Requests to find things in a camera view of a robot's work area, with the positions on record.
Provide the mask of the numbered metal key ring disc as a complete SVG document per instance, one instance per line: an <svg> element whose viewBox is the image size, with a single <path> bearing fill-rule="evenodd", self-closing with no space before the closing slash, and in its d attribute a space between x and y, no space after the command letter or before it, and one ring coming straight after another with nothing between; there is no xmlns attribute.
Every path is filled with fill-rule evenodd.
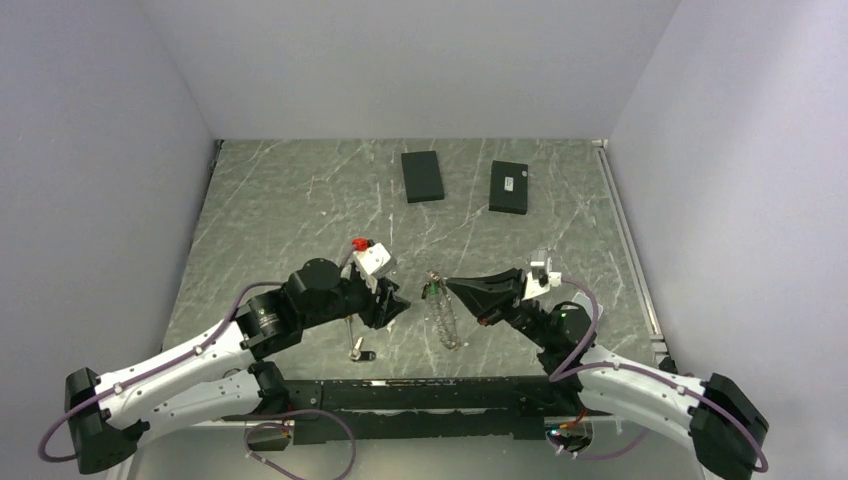
<svg viewBox="0 0 848 480"><path fill-rule="evenodd" d="M437 295L429 294L431 284L439 286ZM463 342L458 335L457 317L452 308L450 292L445 284L445 278L436 270L425 272L425 284L422 288L421 299L425 301L430 310L430 318L435 321L441 344L451 351L462 347Z"/></svg>

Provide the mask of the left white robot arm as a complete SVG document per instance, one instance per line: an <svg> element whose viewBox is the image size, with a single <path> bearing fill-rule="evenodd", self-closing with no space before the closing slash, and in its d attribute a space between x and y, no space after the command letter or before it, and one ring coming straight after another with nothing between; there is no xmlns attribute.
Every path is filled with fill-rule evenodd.
<svg viewBox="0 0 848 480"><path fill-rule="evenodd" d="M269 356L297 345L306 330L357 315L380 329L407 310L388 277L395 258L381 245L340 266L313 258L263 293L240 293L214 326L120 370L81 368L65 380L65 415L79 473L105 471L174 430L227 416L279 417L290 405Z"/></svg>

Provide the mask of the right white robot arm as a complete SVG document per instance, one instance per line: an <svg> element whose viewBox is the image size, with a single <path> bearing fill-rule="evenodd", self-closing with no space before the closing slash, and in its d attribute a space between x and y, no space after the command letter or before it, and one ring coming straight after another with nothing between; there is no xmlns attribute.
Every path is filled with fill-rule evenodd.
<svg viewBox="0 0 848 480"><path fill-rule="evenodd" d="M450 277L443 287L482 326L505 323L539 347L557 411L608 413L659 433L691 452L720 479L750 479L769 469L763 443L769 423L738 384L713 373L708 379L649 367L600 344L600 306L584 285L582 303L565 300L546 309L539 298L559 285L548 274L509 269L477 278Z"/></svg>

